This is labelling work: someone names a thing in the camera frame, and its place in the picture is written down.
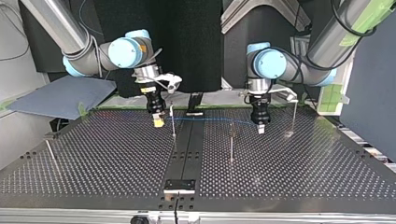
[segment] gray plate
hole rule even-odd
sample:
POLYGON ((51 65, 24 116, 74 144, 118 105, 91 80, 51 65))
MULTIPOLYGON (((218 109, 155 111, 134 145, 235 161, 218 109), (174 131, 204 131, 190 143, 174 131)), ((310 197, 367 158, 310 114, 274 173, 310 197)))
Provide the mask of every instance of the gray plate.
POLYGON ((396 214, 391 170, 310 108, 294 126, 292 108, 271 112, 265 135, 250 109, 178 120, 175 148, 169 121, 155 129, 146 111, 96 111, 52 143, 57 161, 43 145, 2 170, 0 207, 173 210, 164 182, 182 176, 196 193, 178 210, 396 214))
POLYGON ((189 148, 202 148, 201 165, 186 165, 200 167, 195 210, 396 214, 396 175, 325 118, 299 108, 292 127, 290 108, 272 109, 266 134, 257 135, 250 113, 206 110, 204 142, 189 148), (233 162, 223 118, 235 119, 233 162))
POLYGON ((0 205, 158 209, 174 143, 171 122, 156 129, 146 111, 96 111, 51 143, 56 161, 40 147, 3 170, 0 205))

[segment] black cable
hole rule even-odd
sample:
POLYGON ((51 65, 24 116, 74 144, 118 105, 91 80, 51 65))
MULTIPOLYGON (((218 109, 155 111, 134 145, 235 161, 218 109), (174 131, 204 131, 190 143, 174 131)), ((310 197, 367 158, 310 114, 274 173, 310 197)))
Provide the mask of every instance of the black cable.
POLYGON ((178 206, 178 196, 180 195, 180 193, 177 194, 177 199, 176 199, 176 204, 175 204, 175 224, 178 224, 178 216, 177 216, 177 206, 178 206))
MULTIPOLYGON (((298 20, 299 14, 300 14, 300 9, 301 9, 301 5, 299 5, 299 6, 298 6, 298 9, 297 9, 296 19, 295 19, 295 21, 294 21, 294 27, 297 26, 297 20, 298 20)), ((292 80, 294 80, 295 78, 297 78, 298 74, 300 74, 300 76, 301 76, 301 83, 302 83, 302 85, 303 85, 304 91, 306 92, 307 96, 309 97, 309 99, 310 99, 312 105, 314 106, 315 110, 318 111, 317 105, 314 103, 314 100, 313 100, 311 94, 309 93, 308 88, 307 88, 306 85, 304 84, 304 74, 303 74, 303 70, 301 69, 301 64, 303 63, 303 60, 302 60, 300 57, 297 57, 297 56, 295 55, 295 54, 297 53, 297 48, 296 48, 296 46, 297 46, 297 45, 296 45, 296 35, 297 35, 297 29, 294 31, 294 35, 293 35, 293 42, 294 42, 294 55, 293 55, 293 56, 295 56, 295 57, 297 58, 298 63, 297 63, 297 71, 296 71, 296 74, 294 75, 294 78, 293 78, 292 80)))
POLYGON ((18 59, 20 57, 23 57, 25 54, 27 54, 27 52, 29 51, 29 48, 30 48, 30 45, 28 44, 24 53, 22 53, 20 55, 17 55, 17 56, 14 56, 14 57, 11 57, 11 58, 0 59, 0 62, 10 61, 10 60, 14 60, 14 59, 18 59))
POLYGON ((335 68, 338 68, 338 67, 340 67, 341 65, 343 65, 344 63, 346 63, 347 60, 352 56, 353 52, 354 52, 355 49, 358 47, 358 45, 359 45, 359 43, 361 42, 362 39, 363 39, 363 37, 360 37, 359 40, 358 40, 358 42, 356 42, 355 46, 353 46, 353 48, 350 50, 350 52, 349 52, 348 55, 345 57, 345 59, 344 59, 343 61, 341 61, 339 64, 335 65, 335 66, 332 66, 332 67, 322 67, 322 66, 320 66, 320 65, 318 65, 318 64, 316 64, 316 63, 314 63, 314 62, 312 62, 312 60, 308 57, 308 55, 306 55, 305 58, 306 58, 306 60, 307 60, 309 63, 305 63, 305 65, 308 66, 308 67, 311 67, 311 68, 315 68, 315 69, 320 70, 320 71, 330 71, 330 70, 333 70, 333 69, 335 69, 335 68))
POLYGON ((332 4, 332 14, 334 15, 334 17, 335 17, 335 19, 338 21, 338 23, 339 23, 345 30, 347 30, 347 31, 350 32, 351 34, 356 35, 356 36, 359 36, 359 37, 366 37, 366 36, 370 36, 370 35, 375 34, 375 32, 376 32, 376 26, 373 28, 373 30, 370 30, 370 31, 368 31, 368 32, 366 32, 366 33, 360 33, 360 32, 357 32, 357 31, 351 29, 350 27, 348 27, 348 26, 341 20, 340 15, 338 15, 337 8, 335 7, 335 2, 334 2, 334 0, 330 0, 330 2, 331 2, 331 4, 332 4))

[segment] metal post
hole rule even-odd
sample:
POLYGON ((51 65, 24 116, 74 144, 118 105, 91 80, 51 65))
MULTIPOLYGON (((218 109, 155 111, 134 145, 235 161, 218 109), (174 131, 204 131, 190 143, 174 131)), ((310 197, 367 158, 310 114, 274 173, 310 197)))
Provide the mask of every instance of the metal post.
POLYGON ((87 44, 87 33, 73 18, 62 0, 21 0, 67 54, 81 51, 87 44))
POLYGON ((53 154, 52 147, 50 146, 50 140, 46 140, 46 144, 47 144, 47 147, 48 147, 48 149, 49 149, 50 157, 51 157, 53 160, 55 160, 56 158, 55 158, 55 154, 53 154))

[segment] end effector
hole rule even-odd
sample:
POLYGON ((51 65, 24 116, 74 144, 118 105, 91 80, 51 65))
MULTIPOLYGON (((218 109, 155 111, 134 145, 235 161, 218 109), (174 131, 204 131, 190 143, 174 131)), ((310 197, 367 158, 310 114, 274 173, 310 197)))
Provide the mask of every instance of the end effector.
POLYGON ((285 56, 270 47, 267 42, 247 46, 248 103, 253 106, 250 118, 257 124, 259 133, 264 133, 265 125, 271 122, 268 112, 270 90, 274 79, 285 72, 287 64, 285 56))
POLYGON ((160 52, 161 50, 154 52, 149 32, 146 30, 129 32, 108 47, 111 62, 119 68, 134 69, 136 83, 148 99, 147 110, 152 114, 154 126, 157 128, 164 125, 166 104, 161 96, 162 88, 173 94, 182 81, 181 77, 174 74, 162 74, 155 60, 160 52), (168 82, 168 85, 164 86, 162 81, 168 82))

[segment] green tape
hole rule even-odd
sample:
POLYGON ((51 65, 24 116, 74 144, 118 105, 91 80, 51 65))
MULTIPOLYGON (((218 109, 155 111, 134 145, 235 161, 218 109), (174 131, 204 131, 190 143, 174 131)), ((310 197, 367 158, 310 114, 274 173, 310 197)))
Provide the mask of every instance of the green tape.
POLYGON ((15 100, 7 100, 0 104, 0 111, 7 110, 7 106, 11 105, 15 100))
MULTIPOLYGON (((364 9, 356 22, 352 25, 352 29, 365 33, 368 30, 373 29, 381 21, 383 21, 392 10, 390 8, 395 3, 395 0, 372 0, 369 5, 364 9)), ((348 33, 341 41, 341 47, 349 47, 355 45, 359 40, 359 37, 348 33)))
POLYGON ((318 106, 319 112, 335 112, 338 104, 341 101, 342 85, 332 84, 323 87, 320 105, 318 106))
POLYGON ((79 104, 78 104, 78 113, 82 117, 85 117, 88 115, 88 111, 82 102, 79 102, 79 104))

